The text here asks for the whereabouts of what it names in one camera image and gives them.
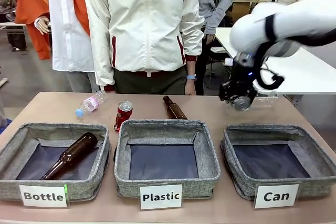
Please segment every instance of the orange cardigan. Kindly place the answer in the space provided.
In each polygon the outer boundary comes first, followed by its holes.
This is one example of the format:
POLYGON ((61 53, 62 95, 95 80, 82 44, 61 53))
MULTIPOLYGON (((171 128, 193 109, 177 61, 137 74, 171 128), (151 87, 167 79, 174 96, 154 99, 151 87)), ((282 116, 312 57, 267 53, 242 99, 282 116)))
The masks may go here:
MULTIPOLYGON (((79 23, 90 36, 85 0, 73 0, 73 6, 79 23)), ((15 23, 27 25, 29 36, 40 60, 50 59, 49 35, 42 35, 34 26, 34 21, 44 15, 49 15, 48 0, 17 0, 15 23)))

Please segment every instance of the can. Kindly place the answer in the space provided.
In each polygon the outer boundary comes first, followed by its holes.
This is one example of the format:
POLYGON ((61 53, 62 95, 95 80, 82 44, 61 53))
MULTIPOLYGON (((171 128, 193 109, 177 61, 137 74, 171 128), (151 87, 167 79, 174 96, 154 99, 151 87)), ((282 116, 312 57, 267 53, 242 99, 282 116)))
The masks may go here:
POLYGON ((122 101, 119 102, 118 104, 118 112, 117 112, 117 117, 116 117, 116 123, 114 125, 114 130, 116 132, 120 131, 120 126, 121 124, 128 120, 133 113, 133 105, 129 101, 122 101))

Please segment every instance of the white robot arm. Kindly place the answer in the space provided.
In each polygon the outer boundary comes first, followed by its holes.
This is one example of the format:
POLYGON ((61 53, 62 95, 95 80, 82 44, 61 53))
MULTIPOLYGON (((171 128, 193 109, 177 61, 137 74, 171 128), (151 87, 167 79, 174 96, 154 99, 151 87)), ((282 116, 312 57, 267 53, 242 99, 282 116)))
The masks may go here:
POLYGON ((237 110, 246 110, 257 93, 254 80, 270 90, 284 81, 275 74, 273 84, 263 82, 260 71, 269 56, 289 57, 300 45, 323 46, 336 41, 333 1, 302 0, 288 6, 258 4, 251 14, 239 19, 230 34, 230 42, 239 53, 230 80, 221 86, 220 99, 237 110))

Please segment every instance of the dark green pants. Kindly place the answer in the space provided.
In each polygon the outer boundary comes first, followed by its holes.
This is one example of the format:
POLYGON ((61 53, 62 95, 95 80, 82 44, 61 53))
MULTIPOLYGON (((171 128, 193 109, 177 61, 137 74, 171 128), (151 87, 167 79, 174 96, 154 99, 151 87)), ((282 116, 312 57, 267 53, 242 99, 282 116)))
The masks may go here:
POLYGON ((160 72, 152 77, 133 72, 114 70, 115 90, 118 94, 180 94, 184 95, 186 70, 160 72))

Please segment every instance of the brown bottle in basket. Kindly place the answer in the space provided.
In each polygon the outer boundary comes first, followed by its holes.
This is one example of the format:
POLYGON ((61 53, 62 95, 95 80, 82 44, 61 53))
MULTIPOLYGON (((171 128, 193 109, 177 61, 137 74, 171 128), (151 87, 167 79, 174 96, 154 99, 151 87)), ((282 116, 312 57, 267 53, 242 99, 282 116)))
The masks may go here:
POLYGON ((98 140, 92 133, 85 133, 59 157, 59 160, 40 180, 53 180, 76 166, 95 148, 98 140))
POLYGON ((185 120, 188 120, 188 118, 185 116, 185 114, 180 109, 180 107, 176 103, 174 103, 168 97, 168 95, 163 97, 163 101, 167 105, 168 115, 171 119, 185 119, 185 120))

